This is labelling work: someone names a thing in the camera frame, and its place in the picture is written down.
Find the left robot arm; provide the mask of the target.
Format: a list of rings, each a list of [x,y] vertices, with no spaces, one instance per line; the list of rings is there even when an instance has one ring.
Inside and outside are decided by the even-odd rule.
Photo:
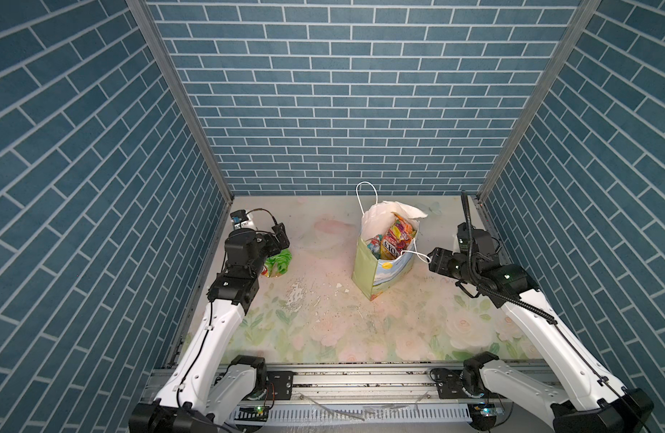
[[[240,402],[266,388],[262,357],[239,355],[222,378],[216,375],[256,298],[267,259],[287,249],[290,241],[279,222],[264,231],[245,213],[232,220],[234,229],[224,242],[222,269],[207,292],[201,328],[153,402],[133,410],[128,421],[132,432],[227,432],[228,418]]]

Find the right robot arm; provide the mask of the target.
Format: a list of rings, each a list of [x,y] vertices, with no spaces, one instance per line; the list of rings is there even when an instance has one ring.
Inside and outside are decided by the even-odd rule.
[[[529,339],[559,381],[553,387],[510,367],[491,352],[464,361],[460,380],[473,398],[493,394],[529,411],[556,432],[641,432],[655,405],[639,388],[630,389],[598,361],[561,321],[539,285],[515,263],[503,264],[489,232],[469,222],[458,227],[456,252],[436,247],[428,268],[473,286]]]

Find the green floral paper bag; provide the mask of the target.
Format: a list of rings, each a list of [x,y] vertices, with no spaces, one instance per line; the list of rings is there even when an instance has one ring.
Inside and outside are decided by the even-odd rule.
[[[427,214],[417,207],[398,201],[381,201],[376,189],[372,189],[374,203],[366,207],[360,196],[363,186],[372,187],[373,184],[362,181],[357,184],[355,189],[361,211],[361,220],[352,281],[367,299],[373,301],[409,272],[415,259],[429,263],[429,256],[420,253],[417,248],[420,222],[427,218]],[[376,235],[386,234],[395,219],[394,213],[406,218],[414,226],[416,230],[415,239],[399,258],[395,260],[376,259],[368,250],[367,240]]]

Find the Fox's fruits candy bag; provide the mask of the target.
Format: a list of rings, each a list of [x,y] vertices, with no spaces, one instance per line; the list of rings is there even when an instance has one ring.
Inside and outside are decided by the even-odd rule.
[[[380,259],[395,260],[404,252],[416,236],[414,226],[397,213],[390,228],[380,239]]]

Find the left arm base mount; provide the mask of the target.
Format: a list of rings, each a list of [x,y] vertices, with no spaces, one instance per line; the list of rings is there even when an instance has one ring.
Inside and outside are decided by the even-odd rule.
[[[267,372],[267,401],[290,401],[294,386],[293,371],[268,371]]]

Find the green snack bag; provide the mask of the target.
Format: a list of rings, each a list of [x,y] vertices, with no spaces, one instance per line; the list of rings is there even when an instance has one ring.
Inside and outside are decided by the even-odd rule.
[[[267,258],[261,274],[267,278],[275,278],[286,274],[292,258],[289,249],[282,250],[279,254]]]

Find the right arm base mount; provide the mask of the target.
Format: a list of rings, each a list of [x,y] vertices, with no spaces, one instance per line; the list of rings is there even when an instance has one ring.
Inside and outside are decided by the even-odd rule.
[[[465,392],[461,374],[446,368],[433,368],[429,377],[434,382],[440,400],[470,399]]]

